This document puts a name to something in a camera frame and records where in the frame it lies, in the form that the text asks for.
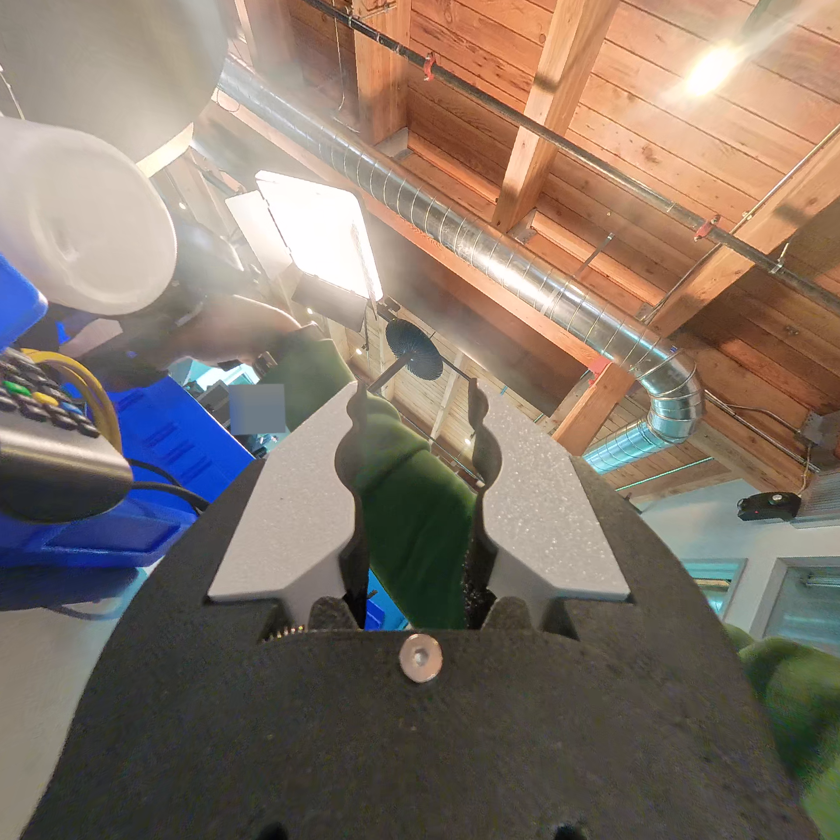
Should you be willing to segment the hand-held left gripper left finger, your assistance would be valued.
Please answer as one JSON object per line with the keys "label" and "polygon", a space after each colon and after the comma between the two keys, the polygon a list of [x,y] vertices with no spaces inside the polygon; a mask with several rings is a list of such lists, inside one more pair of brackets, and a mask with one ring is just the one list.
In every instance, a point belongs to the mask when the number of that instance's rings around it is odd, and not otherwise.
{"label": "hand-held left gripper left finger", "polygon": [[268,455],[208,588],[211,603],[274,601],[298,626],[332,597],[364,628],[370,561],[353,483],[367,396],[359,381],[344,386]]}

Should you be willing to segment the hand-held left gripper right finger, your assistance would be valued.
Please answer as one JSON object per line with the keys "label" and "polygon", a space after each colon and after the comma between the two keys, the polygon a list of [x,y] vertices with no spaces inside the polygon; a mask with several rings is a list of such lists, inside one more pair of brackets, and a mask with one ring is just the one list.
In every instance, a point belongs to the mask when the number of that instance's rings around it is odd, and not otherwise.
{"label": "hand-held left gripper right finger", "polygon": [[483,487],[465,559],[467,627],[505,597],[545,628],[559,600],[631,597],[568,452],[485,380],[469,380],[472,459]]}

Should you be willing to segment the large blue plastic bin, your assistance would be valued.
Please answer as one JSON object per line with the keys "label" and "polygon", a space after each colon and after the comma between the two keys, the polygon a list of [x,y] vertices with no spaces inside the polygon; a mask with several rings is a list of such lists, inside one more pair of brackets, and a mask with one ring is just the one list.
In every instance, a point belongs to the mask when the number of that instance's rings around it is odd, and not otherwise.
{"label": "large blue plastic bin", "polygon": [[4,257],[2,350],[15,349],[81,403],[133,472],[110,511],[59,524],[1,516],[2,569],[143,568],[158,561],[253,456],[196,400],[197,385],[147,363],[157,340],[200,309],[166,310],[165,291],[132,314],[50,303]]}

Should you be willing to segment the person's right hand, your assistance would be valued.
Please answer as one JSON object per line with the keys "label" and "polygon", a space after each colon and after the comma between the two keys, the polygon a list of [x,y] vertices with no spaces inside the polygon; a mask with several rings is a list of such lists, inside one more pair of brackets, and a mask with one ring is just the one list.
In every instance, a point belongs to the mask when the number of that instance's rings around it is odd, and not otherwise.
{"label": "person's right hand", "polygon": [[164,342],[161,364],[183,359],[249,363],[273,342],[300,329],[288,313],[259,301],[240,296],[210,300]]}

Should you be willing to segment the white plastic bottle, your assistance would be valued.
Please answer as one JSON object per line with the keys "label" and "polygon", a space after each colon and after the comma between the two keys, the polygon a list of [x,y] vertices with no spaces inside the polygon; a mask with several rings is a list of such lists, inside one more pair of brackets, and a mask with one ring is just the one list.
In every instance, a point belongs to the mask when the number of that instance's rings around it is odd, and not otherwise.
{"label": "white plastic bottle", "polygon": [[53,304],[101,316],[172,281],[172,218],[122,152],[80,131],[1,118],[2,255]]}

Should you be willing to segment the black remote control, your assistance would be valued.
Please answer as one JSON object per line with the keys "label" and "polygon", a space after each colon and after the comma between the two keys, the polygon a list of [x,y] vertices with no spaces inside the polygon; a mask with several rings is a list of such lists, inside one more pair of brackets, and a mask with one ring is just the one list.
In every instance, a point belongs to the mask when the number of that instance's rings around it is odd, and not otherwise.
{"label": "black remote control", "polygon": [[115,508],[133,472],[47,370],[15,349],[1,356],[2,513],[59,524]]}

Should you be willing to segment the person's green jacket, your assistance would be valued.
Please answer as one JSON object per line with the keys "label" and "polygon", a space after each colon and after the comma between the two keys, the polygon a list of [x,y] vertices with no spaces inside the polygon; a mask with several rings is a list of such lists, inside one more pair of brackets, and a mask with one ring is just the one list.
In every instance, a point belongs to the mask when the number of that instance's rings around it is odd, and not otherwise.
{"label": "person's green jacket", "polygon": [[724,625],[770,722],[776,752],[822,838],[839,838],[839,659]]}

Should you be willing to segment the wooden support post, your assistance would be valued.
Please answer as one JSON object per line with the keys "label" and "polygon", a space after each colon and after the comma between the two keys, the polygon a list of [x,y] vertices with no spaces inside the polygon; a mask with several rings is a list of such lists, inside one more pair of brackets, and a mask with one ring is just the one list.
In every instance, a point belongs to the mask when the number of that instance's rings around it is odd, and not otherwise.
{"label": "wooden support post", "polygon": [[553,439],[571,455],[581,456],[595,439],[615,406],[637,380],[615,364],[584,375],[553,413],[558,426]]}

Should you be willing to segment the metal air duct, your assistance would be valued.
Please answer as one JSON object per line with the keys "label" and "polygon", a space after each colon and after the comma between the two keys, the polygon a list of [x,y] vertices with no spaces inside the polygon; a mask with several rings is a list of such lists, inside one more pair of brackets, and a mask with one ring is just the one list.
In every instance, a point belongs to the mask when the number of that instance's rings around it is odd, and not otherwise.
{"label": "metal air duct", "polygon": [[487,277],[644,388],[647,415],[584,452],[598,474],[682,445],[697,431],[706,401],[688,353],[468,209],[437,197],[377,149],[282,98],[235,56],[226,56],[217,89],[241,107],[240,113],[252,114],[308,154],[304,165],[322,178],[337,176],[342,187],[360,189],[372,200],[372,211],[398,217],[409,233],[434,242],[435,258],[451,255],[453,271],[469,267]]}

